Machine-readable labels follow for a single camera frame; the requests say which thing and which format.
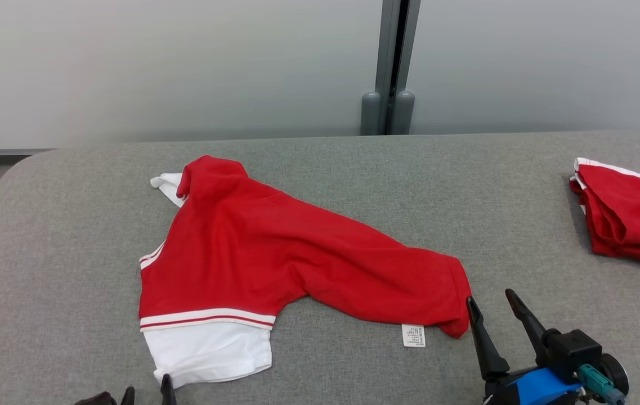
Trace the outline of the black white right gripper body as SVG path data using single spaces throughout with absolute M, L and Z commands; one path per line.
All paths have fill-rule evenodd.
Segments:
M 523 371 L 484 372 L 484 404 L 521 404 L 518 380 Z

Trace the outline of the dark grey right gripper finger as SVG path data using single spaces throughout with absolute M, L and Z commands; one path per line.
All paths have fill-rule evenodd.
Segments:
M 511 288 L 505 289 L 505 297 L 507 297 L 508 304 L 514 316 L 521 321 L 523 328 L 525 328 L 526 335 L 534 350 L 536 365 L 539 367 L 548 367 L 551 363 L 551 357 L 543 343 L 543 335 L 547 329 L 544 328 L 538 318 L 529 310 L 514 290 Z
M 484 326 L 484 315 L 473 297 L 467 298 L 466 306 L 482 379 L 485 382 L 490 382 L 490 380 L 507 377 L 510 370 L 509 364 L 498 354 L 497 348 Z

